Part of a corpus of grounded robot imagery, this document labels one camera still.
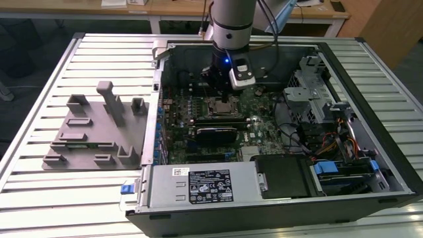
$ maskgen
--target black cable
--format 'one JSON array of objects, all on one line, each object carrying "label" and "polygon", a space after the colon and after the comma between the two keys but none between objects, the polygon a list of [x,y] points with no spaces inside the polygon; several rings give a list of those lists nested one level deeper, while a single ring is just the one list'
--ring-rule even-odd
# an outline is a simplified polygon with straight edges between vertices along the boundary
[{"label": "black cable", "polygon": [[209,17],[210,17],[210,23],[212,23],[212,5],[213,5],[213,1],[210,2],[210,4],[209,4]]},{"label": "black cable", "polygon": [[299,10],[301,12],[301,24],[303,24],[304,23],[303,7],[300,5],[297,5],[297,3],[295,5],[299,7]]},{"label": "black cable", "polygon": [[202,17],[201,17],[201,24],[200,24],[200,31],[202,31],[202,27],[204,27],[205,6],[206,6],[206,0],[204,0]]},{"label": "black cable", "polygon": [[[279,43],[277,43],[279,28],[277,28],[276,19],[275,19],[272,11],[269,9],[269,6],[267,5],[267,3],[263,0],[259,0],[257,3],[259,3],[260,10],[261,10],[261,12],[264,14],[264,17],[265,17],[265,19],[267,19],[267,21],[269,23],[269,26],[271,26],[271,29],[272,29],[272,34],[273,34],[273,39],[275,39],[276,59],[275,59],[275,63],[272,65],[272,67],[267,70],[267,73],[269,73],[269,72],[273,71],[273,69],[276,68],[277,63],[279,63]],[[271,13],[275,25],[272,24],[272,21],[269,19],[269,16],[268,16],[263,6],[265,6],[267,11]]]}]

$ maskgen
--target warning label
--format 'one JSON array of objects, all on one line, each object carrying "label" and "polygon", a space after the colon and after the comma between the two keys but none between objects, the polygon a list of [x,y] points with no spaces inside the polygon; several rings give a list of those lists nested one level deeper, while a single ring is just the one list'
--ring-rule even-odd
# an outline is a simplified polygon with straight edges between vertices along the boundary
[{"label": "warning label", "polygon": [[229,170],[189,172],[188,182],[190,204],[233,201]]}]

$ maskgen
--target blue tab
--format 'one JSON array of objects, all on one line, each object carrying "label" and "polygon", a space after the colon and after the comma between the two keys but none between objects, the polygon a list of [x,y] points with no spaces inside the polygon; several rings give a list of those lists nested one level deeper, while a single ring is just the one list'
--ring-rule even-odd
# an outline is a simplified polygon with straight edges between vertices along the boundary
[{"label": "blue tab", "polygon": [[134,193],[134,185],[133,184],[124,184],[120,187],[120,194],[133,194]]},{"label": "blue tab", "polygon": [[379,165],[377,165],[377,162],[375,160],[369,161],[369,165],[371,165],[373,171],[379,170]]},{"label": "blue tab", "polygon": [[317,164],[315,164],[313,168],[315,168],[315,172],[317,175],[321,173],[336,173],[337,172],[336,164],[332,161],[319,162]]},{"label": "blue tab", "polygon": [[333,161],[319,162],[317,165],[324,173],[336,173],[337,167]]},{"label": "blue tab", "polygon": [[323,171],[321,171],[320,166],[316,164],[316,165],[313,165],[313,167],[315,167],[315,172],[316,172],[316,174],[317,174],[317,175],[321,174]]}]

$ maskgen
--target aluminum extrusion table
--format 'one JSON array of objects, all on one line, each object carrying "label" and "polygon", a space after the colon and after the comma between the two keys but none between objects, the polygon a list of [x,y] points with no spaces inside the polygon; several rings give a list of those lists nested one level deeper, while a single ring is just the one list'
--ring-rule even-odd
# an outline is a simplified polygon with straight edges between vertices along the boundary
[{"label": "aluminum extrusion table", "polygon": [[[200,40],[186,35],[77,34],[0,162],[0,237],[141,238],[120,210],[120,185],[138,171],[52,172],[41,169],[72,93],[101,100],[98,80],[110,80],[122,101],[148,101],[154,40]],[[267,37],[252,37],[253,41]],[[423,107],[365,43],[355,39],[280,38],[327,42],[417,173],[423,175]],[[343,98],[337,86],[333,87]],[[134,205],[136,195],[126,202]],[[356,222],[197,237],[313,238],[423,236],[423,205],[383,210]]]}]

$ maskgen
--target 3d printed part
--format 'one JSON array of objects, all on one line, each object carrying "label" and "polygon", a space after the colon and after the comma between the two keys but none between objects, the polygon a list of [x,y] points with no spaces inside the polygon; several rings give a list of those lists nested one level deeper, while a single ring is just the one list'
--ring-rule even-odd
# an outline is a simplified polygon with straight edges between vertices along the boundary
[{"label": "3d printed part", "polygon": [[105,103],[70,95],[69,113],[44,156],[42,169],[130,170],[140,166],[148,103],[142,98],[122,103],[112,88],[109,81],[97,84]]}]

